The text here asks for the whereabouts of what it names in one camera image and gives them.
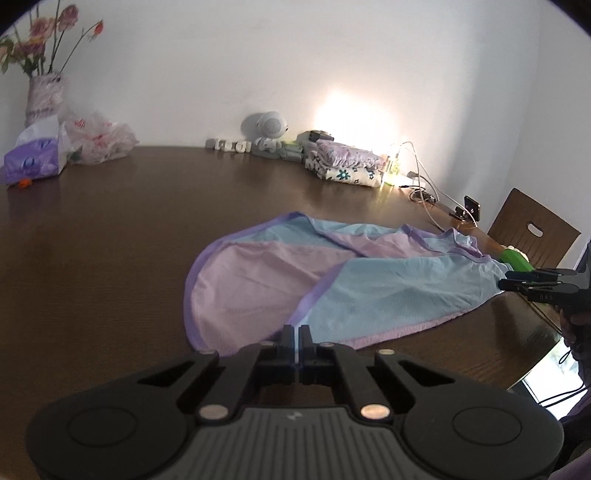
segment orange object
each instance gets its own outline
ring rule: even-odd
[[[17,183],[17,187],[21,190],[24,190],[28,187],[33,185],[33,181],[31,179],[22,179],[20,182]]]

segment glowing light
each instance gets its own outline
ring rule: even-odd
[[[335,90],[316,111],[314,129],[325,130],[335,141],[375,154],[387,154],[397,141],[398,121],[377,99],[363,98]]]

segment gray ribbed panel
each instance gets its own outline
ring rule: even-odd
[[[236,422],[201,429],[155,480],[437,480],[410,461],[384,427],[344,408],[248,408]]]

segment chair handle hole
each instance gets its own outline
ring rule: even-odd
[[[538,238],[540,238],[544,234],[542,229],[534,225],[532,222],[527,223],[527,229]]]

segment white cable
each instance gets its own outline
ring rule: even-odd
[[[431,213],[429,212],[429,209],[427,208],[427,201],[425,200],[425,196],[423,195],[423,189],[421,188],[421,168],[418,166],[418,157],[417,157],[417,152],[414,149],[414,145],[413,145],[412,152],[413,152],[413,155],[414,155],[414,159],[417,162],[417,174],[418,174],[417,181],[418,181],[418,191],[421,194],[421,200],[422,200],[421,203],[423,204],[423,207],[425,208],[425,212],[427,212],[427,215],[429,215],[429,218],[435,224],[435,226],[437,228],[439,228],[442,232],[445,232],[445,229],[436,222],[435,218],[433,218],[431,216]]]
[[[421,166],[423,167],[423,171],[425,172],[425,175],[426,175],[426,177],[427,177],[427,178],[428,178],[428,179],[431,181],[433,188],[434,188],[434,189],[437,189],[437,190],[439,191],[439,193],[441,193],[441,194],[442,194],[444,197],[446,197],[446,198],[450,199],[450,200],[451,200],[453,203],[455,203],[456,205],[458,205],[458,207],[460,207],[462,210],[464,210],[464,211],[465,211],[465,212],[466,212],[466,213],[467,213],[467,214],[470,216],[470,218],[472,219],[472,222],[474,223],[474,225],[475,225],[475,226],[478,226],[478,222],[477,222],[477,221],[474,219],[474,217],[473,217],[473,216],[472,216],[472,214],[471,214],[471,213],[470,213],[470,212],[469,212],[469,211],[466,209],[466,207],[464,207],[463,205],[461,205],[460,203],[458,203],[457,201],[455,201],[453,198],[451,198],[451,197],[450,197],[450,196],[449,196],[447,193],[445,193],[444,191],[442,191],[442,189],[440,189],[440,188],[439,188],[439,187],[438,187],[438,186],[435,184],[435,182],[433,181],[433,179],[432,179],[432,178],[429,176],[429,173],[427,172],[427,169],[425,168],[425,165],[423,165],[423,162],[421,162],[421,161],[418,159],[418,156],[417,156],[417,151],[416,151],[416,150],[415,150],[415,148],[414,148],[414,144],[413,144],[412,142],[409,142],[409,141],[407,141],[407,142],[403,142],[403,143],[401,143],[401,144],[400,144],[400,146],[401,146],[401,147],[402,147],[403,145],[404,145],[405,147],[406,147],[406,145],[410,145],[410,146],[412,146],[412,148],[413,148],[412,150],[411,150],[410,148],[408,148],[408,147],[406,147],[406,149],[407,149],[408,151],[410,151],[410,152],[411,152],[411,153],[414,155],[414,158],[415,158],[415,160],[417,161],[417,164],[421,164]]]

